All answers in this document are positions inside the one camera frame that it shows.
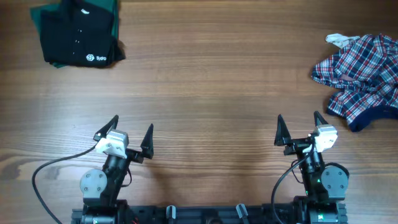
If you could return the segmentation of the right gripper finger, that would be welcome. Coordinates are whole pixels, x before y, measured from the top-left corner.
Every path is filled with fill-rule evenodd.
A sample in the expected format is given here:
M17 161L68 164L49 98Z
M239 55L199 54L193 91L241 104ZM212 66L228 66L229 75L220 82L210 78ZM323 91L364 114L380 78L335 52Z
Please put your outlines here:
M292 138L287 128L287 125L282 117L277 117L277 131L275 133L274 145L275 146L287 146L292 143Z
M314 115L315 126L328 124L328 122L324 119L324 117L320 114L319 111L315 111L313 115Z

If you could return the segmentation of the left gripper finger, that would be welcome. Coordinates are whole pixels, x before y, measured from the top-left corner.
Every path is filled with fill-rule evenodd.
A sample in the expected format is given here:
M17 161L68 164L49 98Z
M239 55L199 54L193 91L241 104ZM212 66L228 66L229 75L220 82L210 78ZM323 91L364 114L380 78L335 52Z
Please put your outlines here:
M105 138L107 134L112 130L116 129L119 121L119 116L115 115L107 124L99 129L93 136L94 141L99 141L101 138Z
M145 157L147 159L152 159L154 155L153 131L154 131L154 125L150 124L146 132L146 135L144 136L144 139L142 140L141 143L142 157Z

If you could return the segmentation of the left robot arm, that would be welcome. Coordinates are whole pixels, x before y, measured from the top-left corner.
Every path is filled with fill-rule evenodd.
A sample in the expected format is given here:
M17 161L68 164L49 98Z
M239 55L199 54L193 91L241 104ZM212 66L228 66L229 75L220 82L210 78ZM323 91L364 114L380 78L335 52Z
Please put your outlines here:
M80 179L83 193L83 210L74 210L72 223L80 224L119 224L139 223L139 218L129 208L126 200L118 195L125 176L130 176L130 163L143 163L154 155L153 131L151 124L140 145L141 150L129 149L128 133L117 129L119 116L114 116L93 136L94 149L107 155L101 169L92 169Z

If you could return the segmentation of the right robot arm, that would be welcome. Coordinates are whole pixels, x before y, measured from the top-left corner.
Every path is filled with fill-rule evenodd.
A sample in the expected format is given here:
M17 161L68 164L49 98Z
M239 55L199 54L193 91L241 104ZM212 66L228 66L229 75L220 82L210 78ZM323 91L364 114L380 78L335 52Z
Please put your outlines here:
M292 138L282 117L277 117L274 145L284 146L284 155L297 156L279 177L271 194L272 215L278 223L346 223L345 199L349 184L349 171L344 166L323 160L322 152L331 149L338 138L336 128L323 116L313 113L315 129L304 138ZM304 196L296 196L291 203L290 218L282 219L277 211L275 196L279 185L294 170L300 169L305 189Z

